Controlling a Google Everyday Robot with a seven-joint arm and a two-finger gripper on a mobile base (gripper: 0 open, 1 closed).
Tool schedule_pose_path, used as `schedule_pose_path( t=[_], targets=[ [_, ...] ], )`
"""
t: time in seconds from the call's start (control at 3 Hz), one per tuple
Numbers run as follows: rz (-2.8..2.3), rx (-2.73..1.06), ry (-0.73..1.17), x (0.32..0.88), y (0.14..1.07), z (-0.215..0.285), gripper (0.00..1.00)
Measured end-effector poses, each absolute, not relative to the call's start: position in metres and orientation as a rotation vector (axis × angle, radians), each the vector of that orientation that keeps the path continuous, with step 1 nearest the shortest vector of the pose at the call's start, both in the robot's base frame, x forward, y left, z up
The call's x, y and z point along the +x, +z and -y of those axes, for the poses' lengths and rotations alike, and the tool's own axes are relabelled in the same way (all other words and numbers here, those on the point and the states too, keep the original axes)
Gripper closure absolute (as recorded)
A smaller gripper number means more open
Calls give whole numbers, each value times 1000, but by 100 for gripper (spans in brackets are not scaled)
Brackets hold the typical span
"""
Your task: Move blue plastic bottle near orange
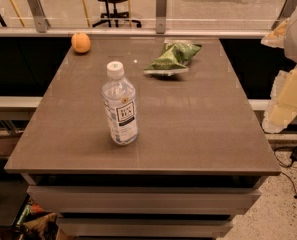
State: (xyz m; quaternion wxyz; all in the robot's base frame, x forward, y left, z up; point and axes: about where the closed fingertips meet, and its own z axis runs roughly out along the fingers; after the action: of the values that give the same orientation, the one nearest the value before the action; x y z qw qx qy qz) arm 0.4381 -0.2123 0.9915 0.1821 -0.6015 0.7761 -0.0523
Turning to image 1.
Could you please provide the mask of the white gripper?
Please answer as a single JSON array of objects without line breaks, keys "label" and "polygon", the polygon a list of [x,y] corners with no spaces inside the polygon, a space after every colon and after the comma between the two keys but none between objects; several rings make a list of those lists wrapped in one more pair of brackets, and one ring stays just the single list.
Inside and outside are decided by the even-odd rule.
[{"label": "white gripper", "polygon": [[[285,56],[297,63],[297,8],[273,31],[261,39],[261,44],[284,48]],[[270,93],[262,127],[266,133],[279,133],[297,116],[297,65],[290,72],[280,71]]]}]

